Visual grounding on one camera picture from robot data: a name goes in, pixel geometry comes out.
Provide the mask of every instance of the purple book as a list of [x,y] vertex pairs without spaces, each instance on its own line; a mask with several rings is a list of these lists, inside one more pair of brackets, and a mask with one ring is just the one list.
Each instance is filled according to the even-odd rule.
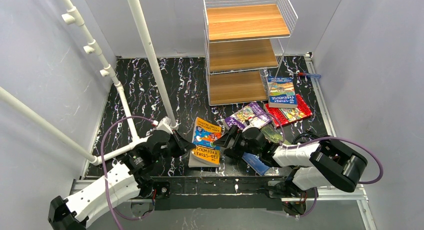
[[[252,102],[246,105],[243,109],[226,118],[224,120],[224,125],[227,129],[229,129],[233,124],[244,129],[246,127],[246,119],[260,113],[265,113],[265,111],[258,105],[258,103]],[[271,117],[268,115],[260,115],[257,118],[250,119],[249,122],[254,127],[260,129],[271,122]]]

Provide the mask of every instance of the screwdriver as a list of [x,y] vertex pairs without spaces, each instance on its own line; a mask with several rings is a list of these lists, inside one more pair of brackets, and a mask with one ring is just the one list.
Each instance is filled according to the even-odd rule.
[[308,78],[315,78],[315,79],[320,79],[321,78],[321,75],[320,74],[310,74],[310,73],[295,73],[295,72],[289,72],[289,71],[286,71],[286,73],[289,73],[289,74],[296,74],[296,75],[298,75],[298,76],[306,76],[306,77],[308,77]]

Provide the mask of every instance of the wooden panel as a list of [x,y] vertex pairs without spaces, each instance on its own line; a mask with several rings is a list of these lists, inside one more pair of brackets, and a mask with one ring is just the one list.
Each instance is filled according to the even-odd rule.
[[278,66],[269,39],[218,42],[209,47],[211,72]]
[[267,100],[259,71],[210,75],[210,104]]
[[209,8],[207,18],[211,42],[290,35],[276,4]]

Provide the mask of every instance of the yellow book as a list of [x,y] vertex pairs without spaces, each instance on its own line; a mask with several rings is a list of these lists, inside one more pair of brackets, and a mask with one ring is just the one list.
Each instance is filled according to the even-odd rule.
[[218,167],[220,165],[220,148],[213,142],[221,137],[221,127],[213,125],[199,117],[194,122],[193,143],[188,160],[189,167]]

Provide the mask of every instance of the blue book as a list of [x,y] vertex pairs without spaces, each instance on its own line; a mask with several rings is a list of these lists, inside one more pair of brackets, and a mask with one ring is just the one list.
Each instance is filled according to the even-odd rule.
[[268,105],[271,108],[296,108],[295,86],[293,78],[290,77],[268,77],[269,100]]
[[263,176],[268,169],[270,169],[267,165],[262,163],[261,160],[259,160],[259,156],[244,153],[242,159],[246,161],[251,168],[253,168],[259,175]]

